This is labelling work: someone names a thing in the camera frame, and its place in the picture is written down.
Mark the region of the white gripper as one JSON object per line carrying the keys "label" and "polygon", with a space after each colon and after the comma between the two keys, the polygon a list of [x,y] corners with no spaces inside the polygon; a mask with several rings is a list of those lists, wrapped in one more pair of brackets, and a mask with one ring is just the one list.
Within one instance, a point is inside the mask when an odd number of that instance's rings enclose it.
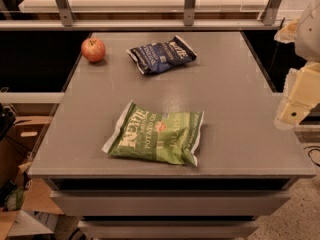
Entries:
{"label": "white gripper", "polygon": [[316,61],[308,62],[299,70],[291,68],[286,76],[274,125],[280,130],[290,130],[320,103],[320,0],[312,0],[299,20],[283,26],[274,40],[284,44],[295,41],[298,56]]}

